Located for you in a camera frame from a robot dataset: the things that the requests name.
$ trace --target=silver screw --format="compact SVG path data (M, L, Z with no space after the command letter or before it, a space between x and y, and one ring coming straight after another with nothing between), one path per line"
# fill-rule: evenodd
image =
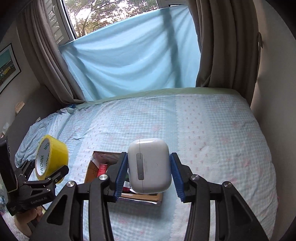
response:
M75 185L75 182L74 181L69 181L69 182L67 182L66 185L67 185L67 187L71 188L71 187L73 187Z
M106 180L108 178L108 176L106 174L102 174L101 176L99 176L100 180Z
M230 182L224 182L224 187L231 188L232 184Z
M199 178L200 178L199 175L196 175L196 174L191 175L191 179L194 181L197 181Z

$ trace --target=picture frame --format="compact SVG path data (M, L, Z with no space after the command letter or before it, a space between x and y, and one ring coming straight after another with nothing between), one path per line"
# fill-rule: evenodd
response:
M0 94L21 72L10 43L0 51Z

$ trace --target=blue fabric covering window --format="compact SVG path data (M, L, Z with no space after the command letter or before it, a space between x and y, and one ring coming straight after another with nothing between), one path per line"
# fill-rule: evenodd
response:
M200 51L188 7L111 24L60 47L86 100L195 87Z

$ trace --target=blue gripper pad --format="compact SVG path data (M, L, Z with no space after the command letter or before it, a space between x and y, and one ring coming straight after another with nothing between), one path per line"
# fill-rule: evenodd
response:
M173 176L177 195L181 199L181 201L184 202L185 201L184 182L182 180L181 173L179 171L179 168L177 166L177 163L173 154L170 154L170 166L172 170L172 176Z
M116 200L121 196L127 171L128 171L128 154L126 153L121 163L121 166L119 168L117 178L115 180L114 197Z

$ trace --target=airpods case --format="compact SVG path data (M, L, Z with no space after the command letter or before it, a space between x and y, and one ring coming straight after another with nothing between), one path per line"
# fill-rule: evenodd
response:
M128 172L132 189L140 194L167 190L172 176L165 141L158 138L133 141L128 148Z

